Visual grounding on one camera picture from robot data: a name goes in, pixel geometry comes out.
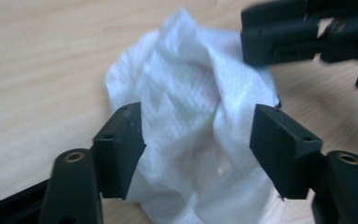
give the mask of screw hole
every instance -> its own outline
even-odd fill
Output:
[[[65,157],[65,161],[66,162],[76,162],[76,161],[81,161],[84,158],[84,153],[83,152],[72,152],[71,154],[68,154]]]
[[[356,158],[354,158],[353,156],[351,155],[348,155],[348,154],[344,154],[344,153],[340,153],[338,155],[339,159],[341,161],[344,161],[348,164],[351,164],[351,165],[358,165],[358,160]]]

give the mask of white tissue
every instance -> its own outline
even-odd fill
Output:
[[[266,69],[242,61],[237,32],[181,9],[112,65],[114,110],[142,103],[147,145],[129,202],[155,223],[256,223],[272,184],[249,148],[255,104],[279,103]]]

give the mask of black plastic part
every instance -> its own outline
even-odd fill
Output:
[[[37,223],[48,181],[0,201],[0,223]]]
[[[318,36],[321,19],[334,18]],[[358,0],[281,0],[241,13],[242,56],[251,66],[358,60]]]
[[[358,0],[307,0],[307,14],[321,19],[357,15]]]
[[[89,150],[69,150],[56,159],[39,223],[103,223],[94,161]]]
[[[339,213],[338,223],[358,224],[358,156],[344,151],[328,153],[324,177]]]
[[[2,223],[37,223],[48,180],[0,201]]]
[[[256,105],[250,148],[283,198],[305,199],[322,140],[280,109]]]
[[[305,17],[306,1],[275,1],[241,13],[242,56],[251,66],[313,59],[320,51],[317,18]]]
[[[91,149],[104,198],[126,199],[144,149],[141,104],[121,107],[94,137]]]

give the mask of wooden table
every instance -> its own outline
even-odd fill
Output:
[[[111,115],[104,74],[180,6],[202,26],[241,29],[259,1],[0,0],[0,199],[48,178],[62,152],[88,148]],[[358,63],[272,68],[287,114],[333,149],[358,154]],[[262,222],[312,223],[310,200],[273,195]],[[151,223],[139,205],[104,200],[105,223]]]

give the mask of light wood surface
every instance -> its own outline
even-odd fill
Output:
[[[111,115],[104,73],[126,48],[184,6],[202,26],[241,29],[259,1],[0,0],[0,199],[48,178],[62,152],[89,148]],[[358,63],[272,67],[282,110],[358,154]],[[261,223],[312,223],[310,199],[271,194]],[[137,204],[103,201],[104,223],[151,223]]]

